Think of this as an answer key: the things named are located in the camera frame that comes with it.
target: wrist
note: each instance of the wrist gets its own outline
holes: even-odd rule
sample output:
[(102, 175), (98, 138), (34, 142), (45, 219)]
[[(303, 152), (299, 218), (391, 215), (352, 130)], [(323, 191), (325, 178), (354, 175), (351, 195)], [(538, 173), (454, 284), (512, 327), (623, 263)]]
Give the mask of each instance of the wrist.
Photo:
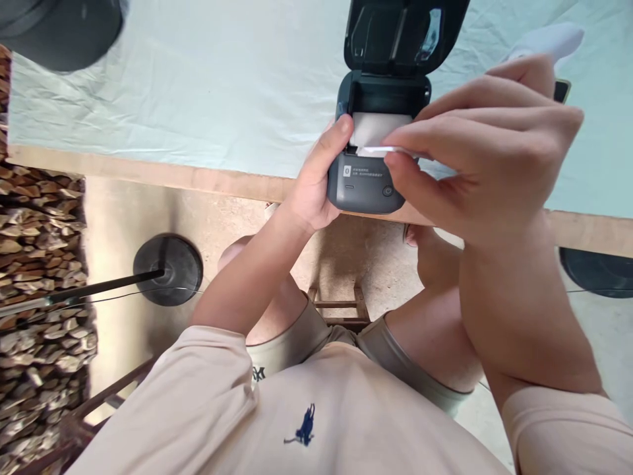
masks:
[(518, 230), (497, 233), (481, 243), (466, 241), (464, 245), (465, 248), (470, 248), (471, 252), (494, 255), (542, 249), (543, 247), (553, 249), (554, 246), (553, 232), (543, 209)]
[(283, 222), (284, 228), (293, 230), (293, 232), (297, 233), (298, 237), (305, 238), (306, 241), (315, 233), (315, 229), (301, 213), (297, 212), (289, 200), (284, 201), (279, 208), (277, 208), (275, 214), (280, 215), (280, 221)]

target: concrete floor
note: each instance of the concrete floor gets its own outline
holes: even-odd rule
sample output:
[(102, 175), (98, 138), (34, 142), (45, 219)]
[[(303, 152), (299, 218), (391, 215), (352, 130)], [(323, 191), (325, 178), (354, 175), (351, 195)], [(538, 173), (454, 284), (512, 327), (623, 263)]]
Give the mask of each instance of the concrete floor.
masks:
[[(86, 180), (86, 258), (89, 283), (127, 276), (137, 249), (156, 234), (175, 232), (193, 242), (204, 261), (206, 287), (216, 274), (222, 251), (264, 222), (260, 202), (115, 181)], [(292, 270), (299, 287), (318, 283), (321, 298), (353, 298), (362, 279), (372, 319), (397, 307), (422, 286), (416, 252), (402, 243), (401, 224), (341, 216), (317, 234)], [(569, 290), (578, 288), (565, 276)], [(134, 292), (119, 289), (100, 298)], [(96, 304), (99, 354), (92, 362), (92, 392), (99, 392), (152, 354), (165, 350), (185, 328), (199, 297), (181, 307), (158, 307), (141, 295)], [(570, 294), (593, 344), (605, 388), (633, 420), (633, 300), (589, 293)], [(330, 310), (337, 316), (354, 310)], [(102, 408), (92, 420), (110, 411)], [(512, 471), (512, 457), (493, 398), (482, 382), (460, 409), (457, 421), (479, 438)]]

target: forearm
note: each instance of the forearm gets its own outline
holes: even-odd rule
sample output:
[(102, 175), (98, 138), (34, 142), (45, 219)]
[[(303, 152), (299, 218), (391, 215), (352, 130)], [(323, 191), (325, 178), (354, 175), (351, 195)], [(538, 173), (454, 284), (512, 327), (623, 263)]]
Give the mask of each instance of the forearm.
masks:
[(281, 205), (244, 250), (209, 284), (196, 306), (191, 325), (247, 335), (311, 236), (303, 223)]
[(544, 215), (506, 245), (466, 245), (460, 295), (466, 331), (485, 367), (564, 391), (601, 390), (593, 352), (569, 304)]

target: khaki shorts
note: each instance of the khaki shorts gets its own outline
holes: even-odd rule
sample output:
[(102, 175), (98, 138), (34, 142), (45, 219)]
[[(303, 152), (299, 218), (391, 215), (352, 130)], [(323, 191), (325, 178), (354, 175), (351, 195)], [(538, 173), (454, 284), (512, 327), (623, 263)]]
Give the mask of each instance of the khaki shorts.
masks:
[(469, 394), (444, 386), (414, 363), (387, 328), (384, 315), (356, 335), (339, 325), (329, 327), (311, 301), (287, 331), (269, 342), (247, 347), (253, 359), (253, 381), (303, 363), (330, 342), (357, 347), (450, 416), (455, 416)]

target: right hand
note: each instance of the right hand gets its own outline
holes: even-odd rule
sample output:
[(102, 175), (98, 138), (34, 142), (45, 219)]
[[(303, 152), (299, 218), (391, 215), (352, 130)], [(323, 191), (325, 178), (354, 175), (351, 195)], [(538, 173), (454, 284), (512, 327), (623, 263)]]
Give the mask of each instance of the right hand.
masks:
[(553, 101), (546, 56), (505, 63), (433, 102), (384, 145), (457, 171), (435, 180), (402, 153), (385, 157), (396, 189), (421, 214), (477, 246), (516, 239), (536, 220), (583, 120)]

